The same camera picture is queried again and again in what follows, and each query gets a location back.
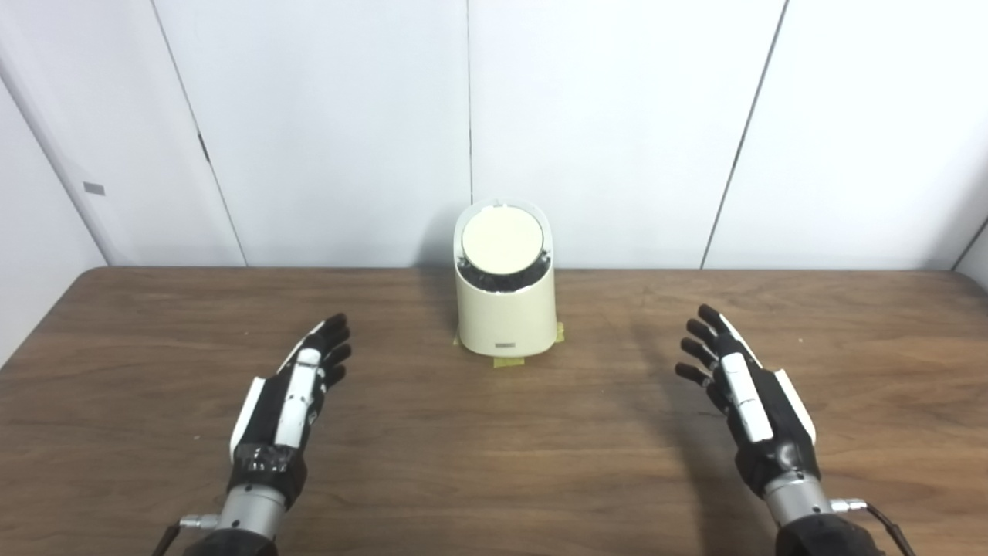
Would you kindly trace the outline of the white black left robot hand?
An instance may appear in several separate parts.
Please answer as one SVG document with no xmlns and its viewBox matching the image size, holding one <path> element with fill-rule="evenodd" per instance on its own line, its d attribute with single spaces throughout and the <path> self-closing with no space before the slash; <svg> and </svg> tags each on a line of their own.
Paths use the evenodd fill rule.
<svg viewBox="0 0 988 556">
<path fill-rule="evenodd" d="M 346 314 L 320 321 L 297 342 L 274 375 L 254 378 L 229 444 L 227 490 L 275 490 L 286 509 L 306 485 L 306 446 L 328 391 L 345 378 L 350 357 Z"/>
</svg>

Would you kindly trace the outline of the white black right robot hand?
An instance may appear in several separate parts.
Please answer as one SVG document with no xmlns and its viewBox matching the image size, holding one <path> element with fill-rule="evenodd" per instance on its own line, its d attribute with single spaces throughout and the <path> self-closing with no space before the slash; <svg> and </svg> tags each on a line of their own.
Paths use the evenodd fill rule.
<svg viewBox="0 0 988 556">
<path fill-rule="evenodd" d="M 737 328 L 712 306 L 699 306 L 687 331 L 682 352 L 701 364 L 679 362 L 675 373 L 698 384 L 726 416 L 745 485 L 765 497 L 770 483 L 788 474 L 820 479 L 816 429 L 786 371 L 763 366 Z"/>
</svg>

